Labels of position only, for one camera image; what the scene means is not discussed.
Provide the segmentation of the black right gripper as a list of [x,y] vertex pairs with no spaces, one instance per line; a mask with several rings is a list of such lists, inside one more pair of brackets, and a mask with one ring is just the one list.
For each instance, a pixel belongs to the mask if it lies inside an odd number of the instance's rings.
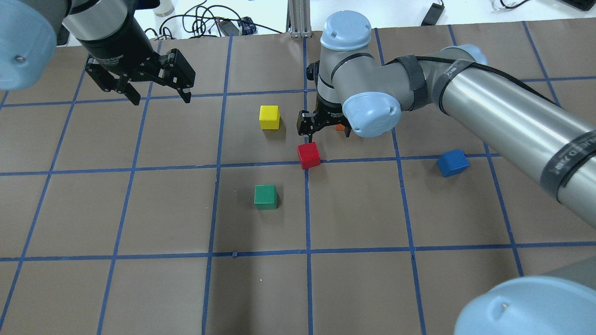
[[313,136],[316,132],[338,124],[345,126],[344,134],[346,138],[349,138],[352,128],[347,127],[347,117],[344,115],[342,105],[330,102],[317,93],[315,110],[313,112],[301,110],[298,113],[297,132],[300,136],[307,136],[308,143],[313,143]]

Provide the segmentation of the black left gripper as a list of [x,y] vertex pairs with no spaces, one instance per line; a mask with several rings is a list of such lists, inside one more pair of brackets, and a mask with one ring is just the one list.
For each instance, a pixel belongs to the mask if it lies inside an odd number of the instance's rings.
[[[111,72],[129,82],[155,82],[177,90],[182,100],[191,102],[196,72],[176,48],[160,55],[136,19],[125,19],[122,27],[100,40],[81,40],[81,44],[103,72]],[[140,93],[128,82],[122,94],[134,105],[140,104]]]

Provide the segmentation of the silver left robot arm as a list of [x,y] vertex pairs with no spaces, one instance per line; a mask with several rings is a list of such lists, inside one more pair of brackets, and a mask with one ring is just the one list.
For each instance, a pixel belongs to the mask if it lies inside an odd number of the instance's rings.
[[134,17],[159,0],[3,0],[1,89],[22,90],[42,76],[65,28],[87,49],[85,72],[98,87],[140,103],[134,82],[153,82],[191,101],[196,73],[181,51],[156,52]]

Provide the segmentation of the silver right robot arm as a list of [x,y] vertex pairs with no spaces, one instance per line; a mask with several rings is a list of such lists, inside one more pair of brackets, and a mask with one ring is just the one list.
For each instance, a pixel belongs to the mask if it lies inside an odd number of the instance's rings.
[[[362,138],[396,127],[404,111],[434,104],[493,147],[543,191],[595,225],[595,126],[525,83],[488,66],[481,49],[458,45],[379,65],[370,22],[355,11],[326,19],[320,60],[306,76],[316,108],[301,111],[297,130],[311,138],[345,126]],[[461,311],[456,335],[593,335],[595,259],[543,275],[503,282]]]

